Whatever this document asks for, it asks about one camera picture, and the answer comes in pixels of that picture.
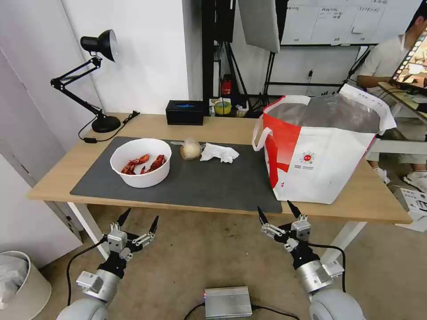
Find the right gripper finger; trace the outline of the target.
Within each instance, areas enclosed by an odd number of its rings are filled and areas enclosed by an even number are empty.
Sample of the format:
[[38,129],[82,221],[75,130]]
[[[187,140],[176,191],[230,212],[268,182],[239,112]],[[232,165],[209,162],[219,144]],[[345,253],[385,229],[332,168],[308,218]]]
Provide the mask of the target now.
[[294,205],[291,201],[287,200],[287,204],[292,212],[292,214],[295,217],[295,222],[302,222],[305,221],[307,222],[308,216],[304,215],[301,213],[301,211],[299,210],[299,208]]
[[285,240],[286,231],[268,222],[265,213],[260,207],[257,207],[258,217],[261,223],[261,232],[274,240]]

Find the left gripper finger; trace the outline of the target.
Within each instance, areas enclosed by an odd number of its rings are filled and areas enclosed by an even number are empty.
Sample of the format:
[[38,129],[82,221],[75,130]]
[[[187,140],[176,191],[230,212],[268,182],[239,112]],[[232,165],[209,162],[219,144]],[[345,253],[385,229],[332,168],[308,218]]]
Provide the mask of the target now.
[[122,231],[121,228],[123,227],[125,221],[127,220],[130,212],[131,212],[131,208],[128,208],[124,213],[122,213],[119,216],[119,218],[117,219],[116,222],[110,224],[110,233],[113,233],[113,232],[124,232],[125,233],[125,231]]
[[142,236],[137,237],[136,239],[132,240],[132,244],[136,247],[146,247],[151,242],[155,241],[155,233],[158,226],[158,220],[159,216],[156,216],[153,223],[151,224],[149,231]]

